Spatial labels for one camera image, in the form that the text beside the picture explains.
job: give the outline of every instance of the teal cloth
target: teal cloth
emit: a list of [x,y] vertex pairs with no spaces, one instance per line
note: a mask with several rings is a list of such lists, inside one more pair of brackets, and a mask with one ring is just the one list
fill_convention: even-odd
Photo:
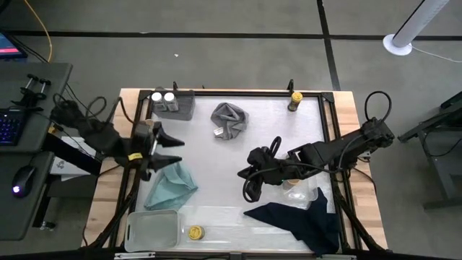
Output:
[[180,209],[197,190],[189,170],[181,162],[163,168],[144,203],[147,210]]

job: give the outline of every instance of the dark navy cloth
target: dark navy cloth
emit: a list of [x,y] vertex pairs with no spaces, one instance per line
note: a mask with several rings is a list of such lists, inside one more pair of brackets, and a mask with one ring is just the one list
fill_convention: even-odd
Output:
[[244,212],[244,215],[292,232],[316,256],[334,254],[339,249],[339,217],[327,213],[327,199],[320,188],[318,198],[308,209],[268,203]]

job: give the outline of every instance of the gray tray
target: gray tray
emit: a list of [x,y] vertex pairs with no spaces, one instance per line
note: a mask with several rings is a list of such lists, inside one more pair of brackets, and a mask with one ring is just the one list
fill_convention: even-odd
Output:
[[177,246],[180,218],[174,209],[133,212],[127,218],[125,250],[153,251]]

